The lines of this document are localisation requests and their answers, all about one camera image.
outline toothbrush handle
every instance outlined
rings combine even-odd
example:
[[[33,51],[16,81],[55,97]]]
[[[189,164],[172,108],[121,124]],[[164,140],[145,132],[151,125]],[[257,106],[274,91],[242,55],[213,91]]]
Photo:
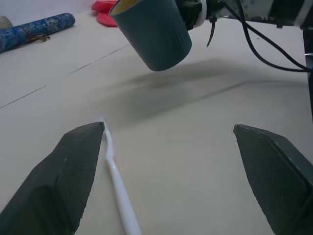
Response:
[[[117,165],[114,160],[110,161],[109,165],[113,187],[126,235],[141,235],[140,226]]]

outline white floor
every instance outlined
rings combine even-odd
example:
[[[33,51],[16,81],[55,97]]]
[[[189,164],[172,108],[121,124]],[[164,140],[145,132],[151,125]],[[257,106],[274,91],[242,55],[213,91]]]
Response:
[[[263,65],[234,20],[217,22],[208,49],[210,24],[190,31],[188,57],[159,73],[117,28],[90,13],[76,22],[0,54],[0,209],[64,133],[104,116],[143,235],[272,235],[232,130],[240,123],[283,135],[313,162],[306,74]],[[305,63],[299,29],[254,26]],[[252,38],[271,62],[292,66]],[[124,233],[104,151],[77,235]]]

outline red cloth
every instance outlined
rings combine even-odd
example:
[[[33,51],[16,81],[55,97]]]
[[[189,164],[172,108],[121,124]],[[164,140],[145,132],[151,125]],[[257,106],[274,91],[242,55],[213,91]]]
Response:
[[[109,16],[109,11],[116,3],[115,0],[96,1],[91,9],[97,12],[97,21],[107,27],[117,27],[114,20]]]

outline white toothbrush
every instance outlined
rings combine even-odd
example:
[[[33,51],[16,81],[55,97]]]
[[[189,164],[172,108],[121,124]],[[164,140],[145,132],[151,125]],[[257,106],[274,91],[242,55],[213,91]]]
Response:
[[[121,174],[119,173],[119,170],[114,160],[113,141],[110,131],[106,123],[103,122],[103,124],[104,124],[104,133],[107,137],[108,145],[106,152],[106,161],[110,167],[115,196],[119,207],[119,212],[122,218],[122,222],[124,224],[126,235],[141,235],[140,226],[138,224],[135,212],[133,210],[132,203],[129,199]]]

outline wire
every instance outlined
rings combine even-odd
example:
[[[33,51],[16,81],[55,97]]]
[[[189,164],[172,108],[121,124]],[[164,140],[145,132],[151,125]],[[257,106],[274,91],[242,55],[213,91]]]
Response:
[[[209,42],[207,43],[206,47],[208,47],[210,45],[211,41],[212,41],[212,38],[213,38],[213,35],[214,35],[214,30],[215,30],[215,22],[216,22],[216,19],[213,19],[212,20],[210,39],[209,39]]]
[[[284,71],[292,71],[292,72],[313,72],[313,69],[310,69],[300,63],[298,63],[296,60],[294,60],[287,52],[285,52],[281,47],[279,47],[276,43],[274,43],[272,40],[270,40],[268,37],[266,37],[265,35],[263,35],[262,33],[260,33],[258,30],[256,30],[255,28],[253,28],[252,26],[250,26],[249,24],[246,23],[245,20],[245,14],[244,11],[242,9],[242,5],[240,3],[240,0],[236,0],[236,3],[238,5],[238,9],[239,9],[239,13],[240,16],[225,2],[222,2],[222,4],[224,5],[224,7],[236,18],[238,19],[242,25],[243,25],[243,29],[244,29],[244,33],[245,33],[245,37],[246,40],[248,42],[248,45],[250,47],[250,49],[252,50],[252,52],[254,53],[254,55],[261,60],[263,63],[276,68],[276,69],[280,69],[280,70],[284,70]],[[285,68],[285,67],[281,67],[275,64],[272,64],[271,62],[267,61],[266,59],[264,59],[255,49],[255,47],[253,46],[253,43],[251,41],[248,29],[250,29],[252,32],[254,32],[255,34],[257,34],[258,36],[260,36],[262,39],[264,39],[265,41],[267,41],[269,44],[271,44],[273,47],[275,47],[278,51],[280,51],[288,60],[290,60],[293,64],[295,64],[296,66],[298,66],[299,68],[302,68],[302,70],[299,69],[289,69],[289,68]]]

